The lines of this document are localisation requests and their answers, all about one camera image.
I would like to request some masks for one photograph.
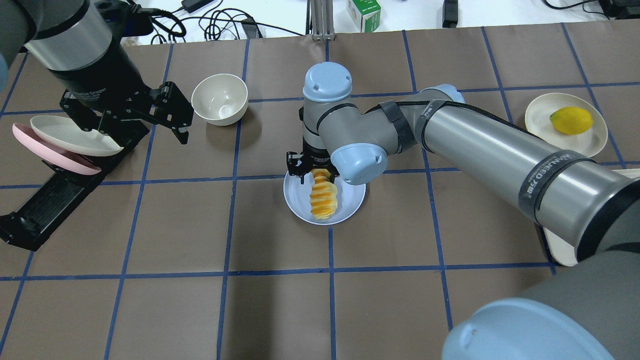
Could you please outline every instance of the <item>green and white box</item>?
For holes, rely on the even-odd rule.
[[[361,33],[372,33],[380,26],[382,8],[376,0],[347,0],[347,12]]]

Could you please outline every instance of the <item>lemon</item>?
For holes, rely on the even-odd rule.
[[[591,114],[576,106],[561,108],[549,117],[554,128],[566,135],[578,135],[591,129],[593,118]]]

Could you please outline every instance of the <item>white plate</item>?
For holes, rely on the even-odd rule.
[[[556,130],[549,120],[551,114],[567,106],[583,108],[591,114],[593,126],[578,135],[565,135]],[[607,144],[609,133],[602,115],[590,103],[569,94],[554,92],[533,99],[524,115],[527,130],[561,149],[577,151],[592,157]]]
[[[110,136],[97,130],[82,131],[68,117],[39,115],[31,118],[31,128],[49,143],[70,152],[90,156],[111,156],[124,149]]]
[[[291,176],[289,173],[284,177],[284,199],[289,205],[289,209],[302,220],[315,225],[333,225],[347,220],[353,215],[364,200],[366,184],[349,185],[341,177],[335,178],[335,185],[338,188],[338,208],[335,213],[326,220],[318,220],[311,214],[311,203],[309,195],[314,178],[311,173],[305,175],[305,184],[300,185],[300,178]]]
[[[622,175],[630,178],[640,177],[640,168],[628,168],[623,170],[613,170],[619,172]],[[545,236],[547,237],[547,243],[549,244],[549,251],[554,259],[564,265],[573,266],[578,263],[575,259],[575,248],[568,242],[562,240],[560,236],[552,233],[551,231],[544,229]]]

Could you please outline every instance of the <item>bread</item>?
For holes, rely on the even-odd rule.
[[[330,218],[338,208],[338,188],[329,180],[331,173],[323,168],[311,170],[314,176],[310,197],[311,214],[318,220]]]

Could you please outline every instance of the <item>plate with lemon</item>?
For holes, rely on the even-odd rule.
[[[551,93],[538,96],[525,112],[527,130],[561,149],[592,157],[606,145],[607,124],[590,103],[579,97]]]

